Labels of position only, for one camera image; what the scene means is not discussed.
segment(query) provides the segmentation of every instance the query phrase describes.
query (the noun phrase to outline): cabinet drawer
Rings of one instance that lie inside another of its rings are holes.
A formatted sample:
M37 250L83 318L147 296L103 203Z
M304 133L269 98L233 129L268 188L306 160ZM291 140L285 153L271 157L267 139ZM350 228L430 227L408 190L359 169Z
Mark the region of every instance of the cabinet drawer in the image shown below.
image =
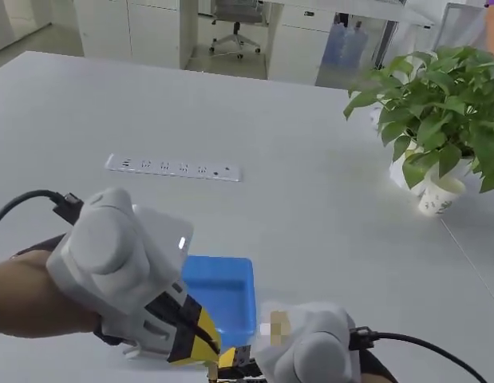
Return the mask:
M129 7L133 61L143 65L180 67L179 12L151 6Z
M165 8L167 10L178 10L180 7L180 0L128 0L128 4L137 6L154 6L156 8Z
M334 12L312 10L299 6L284 6L280 23L283 26L296 26L306 30L330 32L334 23Z

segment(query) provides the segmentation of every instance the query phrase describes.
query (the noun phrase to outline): paper cup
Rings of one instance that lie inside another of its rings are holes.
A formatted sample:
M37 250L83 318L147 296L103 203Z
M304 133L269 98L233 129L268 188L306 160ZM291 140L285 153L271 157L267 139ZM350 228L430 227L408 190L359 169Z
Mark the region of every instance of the paper cup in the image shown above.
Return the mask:
M427 216L443 214L464 193L465 186L457 178L432 175L424 190L419 210Z

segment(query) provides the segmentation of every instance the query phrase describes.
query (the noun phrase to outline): black cable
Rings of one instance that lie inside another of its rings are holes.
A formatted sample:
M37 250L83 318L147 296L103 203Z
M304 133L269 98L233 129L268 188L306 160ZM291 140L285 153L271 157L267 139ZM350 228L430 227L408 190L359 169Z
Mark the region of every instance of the black cable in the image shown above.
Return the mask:
M433 343L429 343L429 342L423 341L422 339L419 339L419 338L410 337L409 335L394 334L394 333L378 333L376 331L373 331L373 333L371 335L371 339L373 341L377 341L379 339L393 339L393 340L396 340L396 341L413 343L414 345L419 345L420 347L424 347L426 349L430 349L431 351L434 351L435 353L440 354L442 357L446 357L451 362L456 363L458 366L460 366L463 369L465 369L466 371L468 371L480 383L488 383L486 381L486 379L484 379L477 371L475 371L472 367L470 367L470 365L466 364L460 358L455 357L454 355L452 355L451 353L449 353L449 352L445 351L444 349L438 347L437 345L434 345Z
M2 221L2 219L7 215L7 213L9 213L11 210L17 207L20 203L24 203L29 199L37 198L37 197L49 198L56 205L65 202L64 196L62 194L56 193L55 191L50 191L50 190L28 191L27 193L24 193L12 199L6 206L4 206L0 210L0 221Z

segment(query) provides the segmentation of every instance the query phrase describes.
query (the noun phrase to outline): potted plant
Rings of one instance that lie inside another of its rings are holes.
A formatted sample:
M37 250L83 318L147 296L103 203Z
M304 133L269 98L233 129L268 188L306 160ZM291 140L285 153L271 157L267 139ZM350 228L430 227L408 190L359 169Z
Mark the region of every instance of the potted plant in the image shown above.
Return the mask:
M480 174L480 192L494 189L493 55L470 46L414 52L371 70L368 79L376 85L355 94L344 115L381 104L381 141L393 142L393 162L406 153L402 172L410 189L429 169L442 177L461 159ZM410 145L417 149L407 152Z

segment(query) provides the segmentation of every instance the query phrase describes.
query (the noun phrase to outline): white flower pot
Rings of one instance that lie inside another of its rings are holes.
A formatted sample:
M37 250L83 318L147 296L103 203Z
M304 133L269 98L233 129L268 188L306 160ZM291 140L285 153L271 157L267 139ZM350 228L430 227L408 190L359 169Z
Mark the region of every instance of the white flower pot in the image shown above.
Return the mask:
M465 191L464 184L449 175L439 179L434 174L429 177L427 184L419 203L419 210L427 216L443 214Z
M414 150L415 152L421 152L422 149L418 148L417 145L412 141L408 147L408 150ZM407 190L414 195L420 196L424 193L424 190L429 185L429 179L431 176L438 176L438 164L434 165L429 169L424 180L415 185L411 190L406 183L405 176L403 174L403 163L405 162L405 155L401 156L399 160L392 163L389 168L390 179L401 189ZM462 180L470 171L470 159L461 159L457 165L447 173L448 176L458 178Z

